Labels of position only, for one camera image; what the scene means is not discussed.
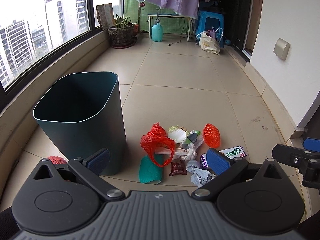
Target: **screw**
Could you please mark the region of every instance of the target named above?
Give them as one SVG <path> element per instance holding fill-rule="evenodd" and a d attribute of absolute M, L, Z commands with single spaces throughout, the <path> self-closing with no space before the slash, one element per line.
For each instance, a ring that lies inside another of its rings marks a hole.
<path fill-rule="evenodd" d="M 195 191 L 197 197 L 207 197 L 210 195 L 210 191 L 205 188 L 199 188 Z"/>
<path fill-rule="evenodd" d="M 108 197 L 120 197 L 123 194 L 123 192 L 119 189 L 111 189 L 107 191 Z"/>

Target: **spray bottle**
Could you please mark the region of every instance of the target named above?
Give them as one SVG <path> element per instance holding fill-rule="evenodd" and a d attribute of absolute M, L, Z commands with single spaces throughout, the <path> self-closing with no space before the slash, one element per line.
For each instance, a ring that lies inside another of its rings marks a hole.
<path fill-rule="evenodd" d="M 159 9 L 157 8 L 157 19 L 155 20 L 155 25 L 153 25 L 152 27 L 152 40 L 162 41 L 162 35 L 163 35 L 163 30 L 159 20 Z"/>

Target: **potted plant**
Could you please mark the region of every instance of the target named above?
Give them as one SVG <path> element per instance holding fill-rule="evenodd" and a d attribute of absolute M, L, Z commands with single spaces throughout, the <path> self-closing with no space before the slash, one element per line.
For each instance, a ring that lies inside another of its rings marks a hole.
<path fill-rule="evenodd" d="M 116 15 L 116 25 L 108 29 L 114 48 L 126 48 L 133 44 L 134 24 L 130 21 L 130 17 L 120 18 Z"/>

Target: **dark green trash can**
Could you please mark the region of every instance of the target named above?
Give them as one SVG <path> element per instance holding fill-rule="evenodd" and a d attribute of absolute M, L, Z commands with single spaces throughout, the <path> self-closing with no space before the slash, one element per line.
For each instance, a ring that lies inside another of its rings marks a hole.
<path fill-rule="evenodd" d="M 84 72 L 60 78 L 40 99 L 33 117 L 68 160 L 85 159 L 106 147 L 110 161 L 102 175 L 120 170 L 126 137 L 115 73 Z"/>

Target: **high-rise building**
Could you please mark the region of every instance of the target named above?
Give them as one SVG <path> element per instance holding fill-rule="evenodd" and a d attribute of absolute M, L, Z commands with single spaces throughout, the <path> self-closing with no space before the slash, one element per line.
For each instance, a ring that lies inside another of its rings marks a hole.
<path fill-rule="evenodd" d="M 84 6 L 84 0 L 76 0 L 78 29 L 80 31 L 79 34 L 88 30 L 88 21 Z"/>
<path fill-rule="evenodd" d="M 31 39 L 36 51 L 36 57 L 42 58 L 49 52 L 47 39 L 44 33 L 44 28 L 39 26 L 35 30 L 31 31 Z"/>
<path fill-rule="evenodd" d="M 84 0 L 44 0 L 49 51 L 88 30 Z"/>
<path fill-rule="evenodd" d="M 0 27 L 0 35 L 0 55 L 3 63 L 3 76 L 1 73 L 0 80 L 5 87 L 35 61 L 36 54 L 28 21 L 14 20 L 9 25 L 3 25 Z"/>

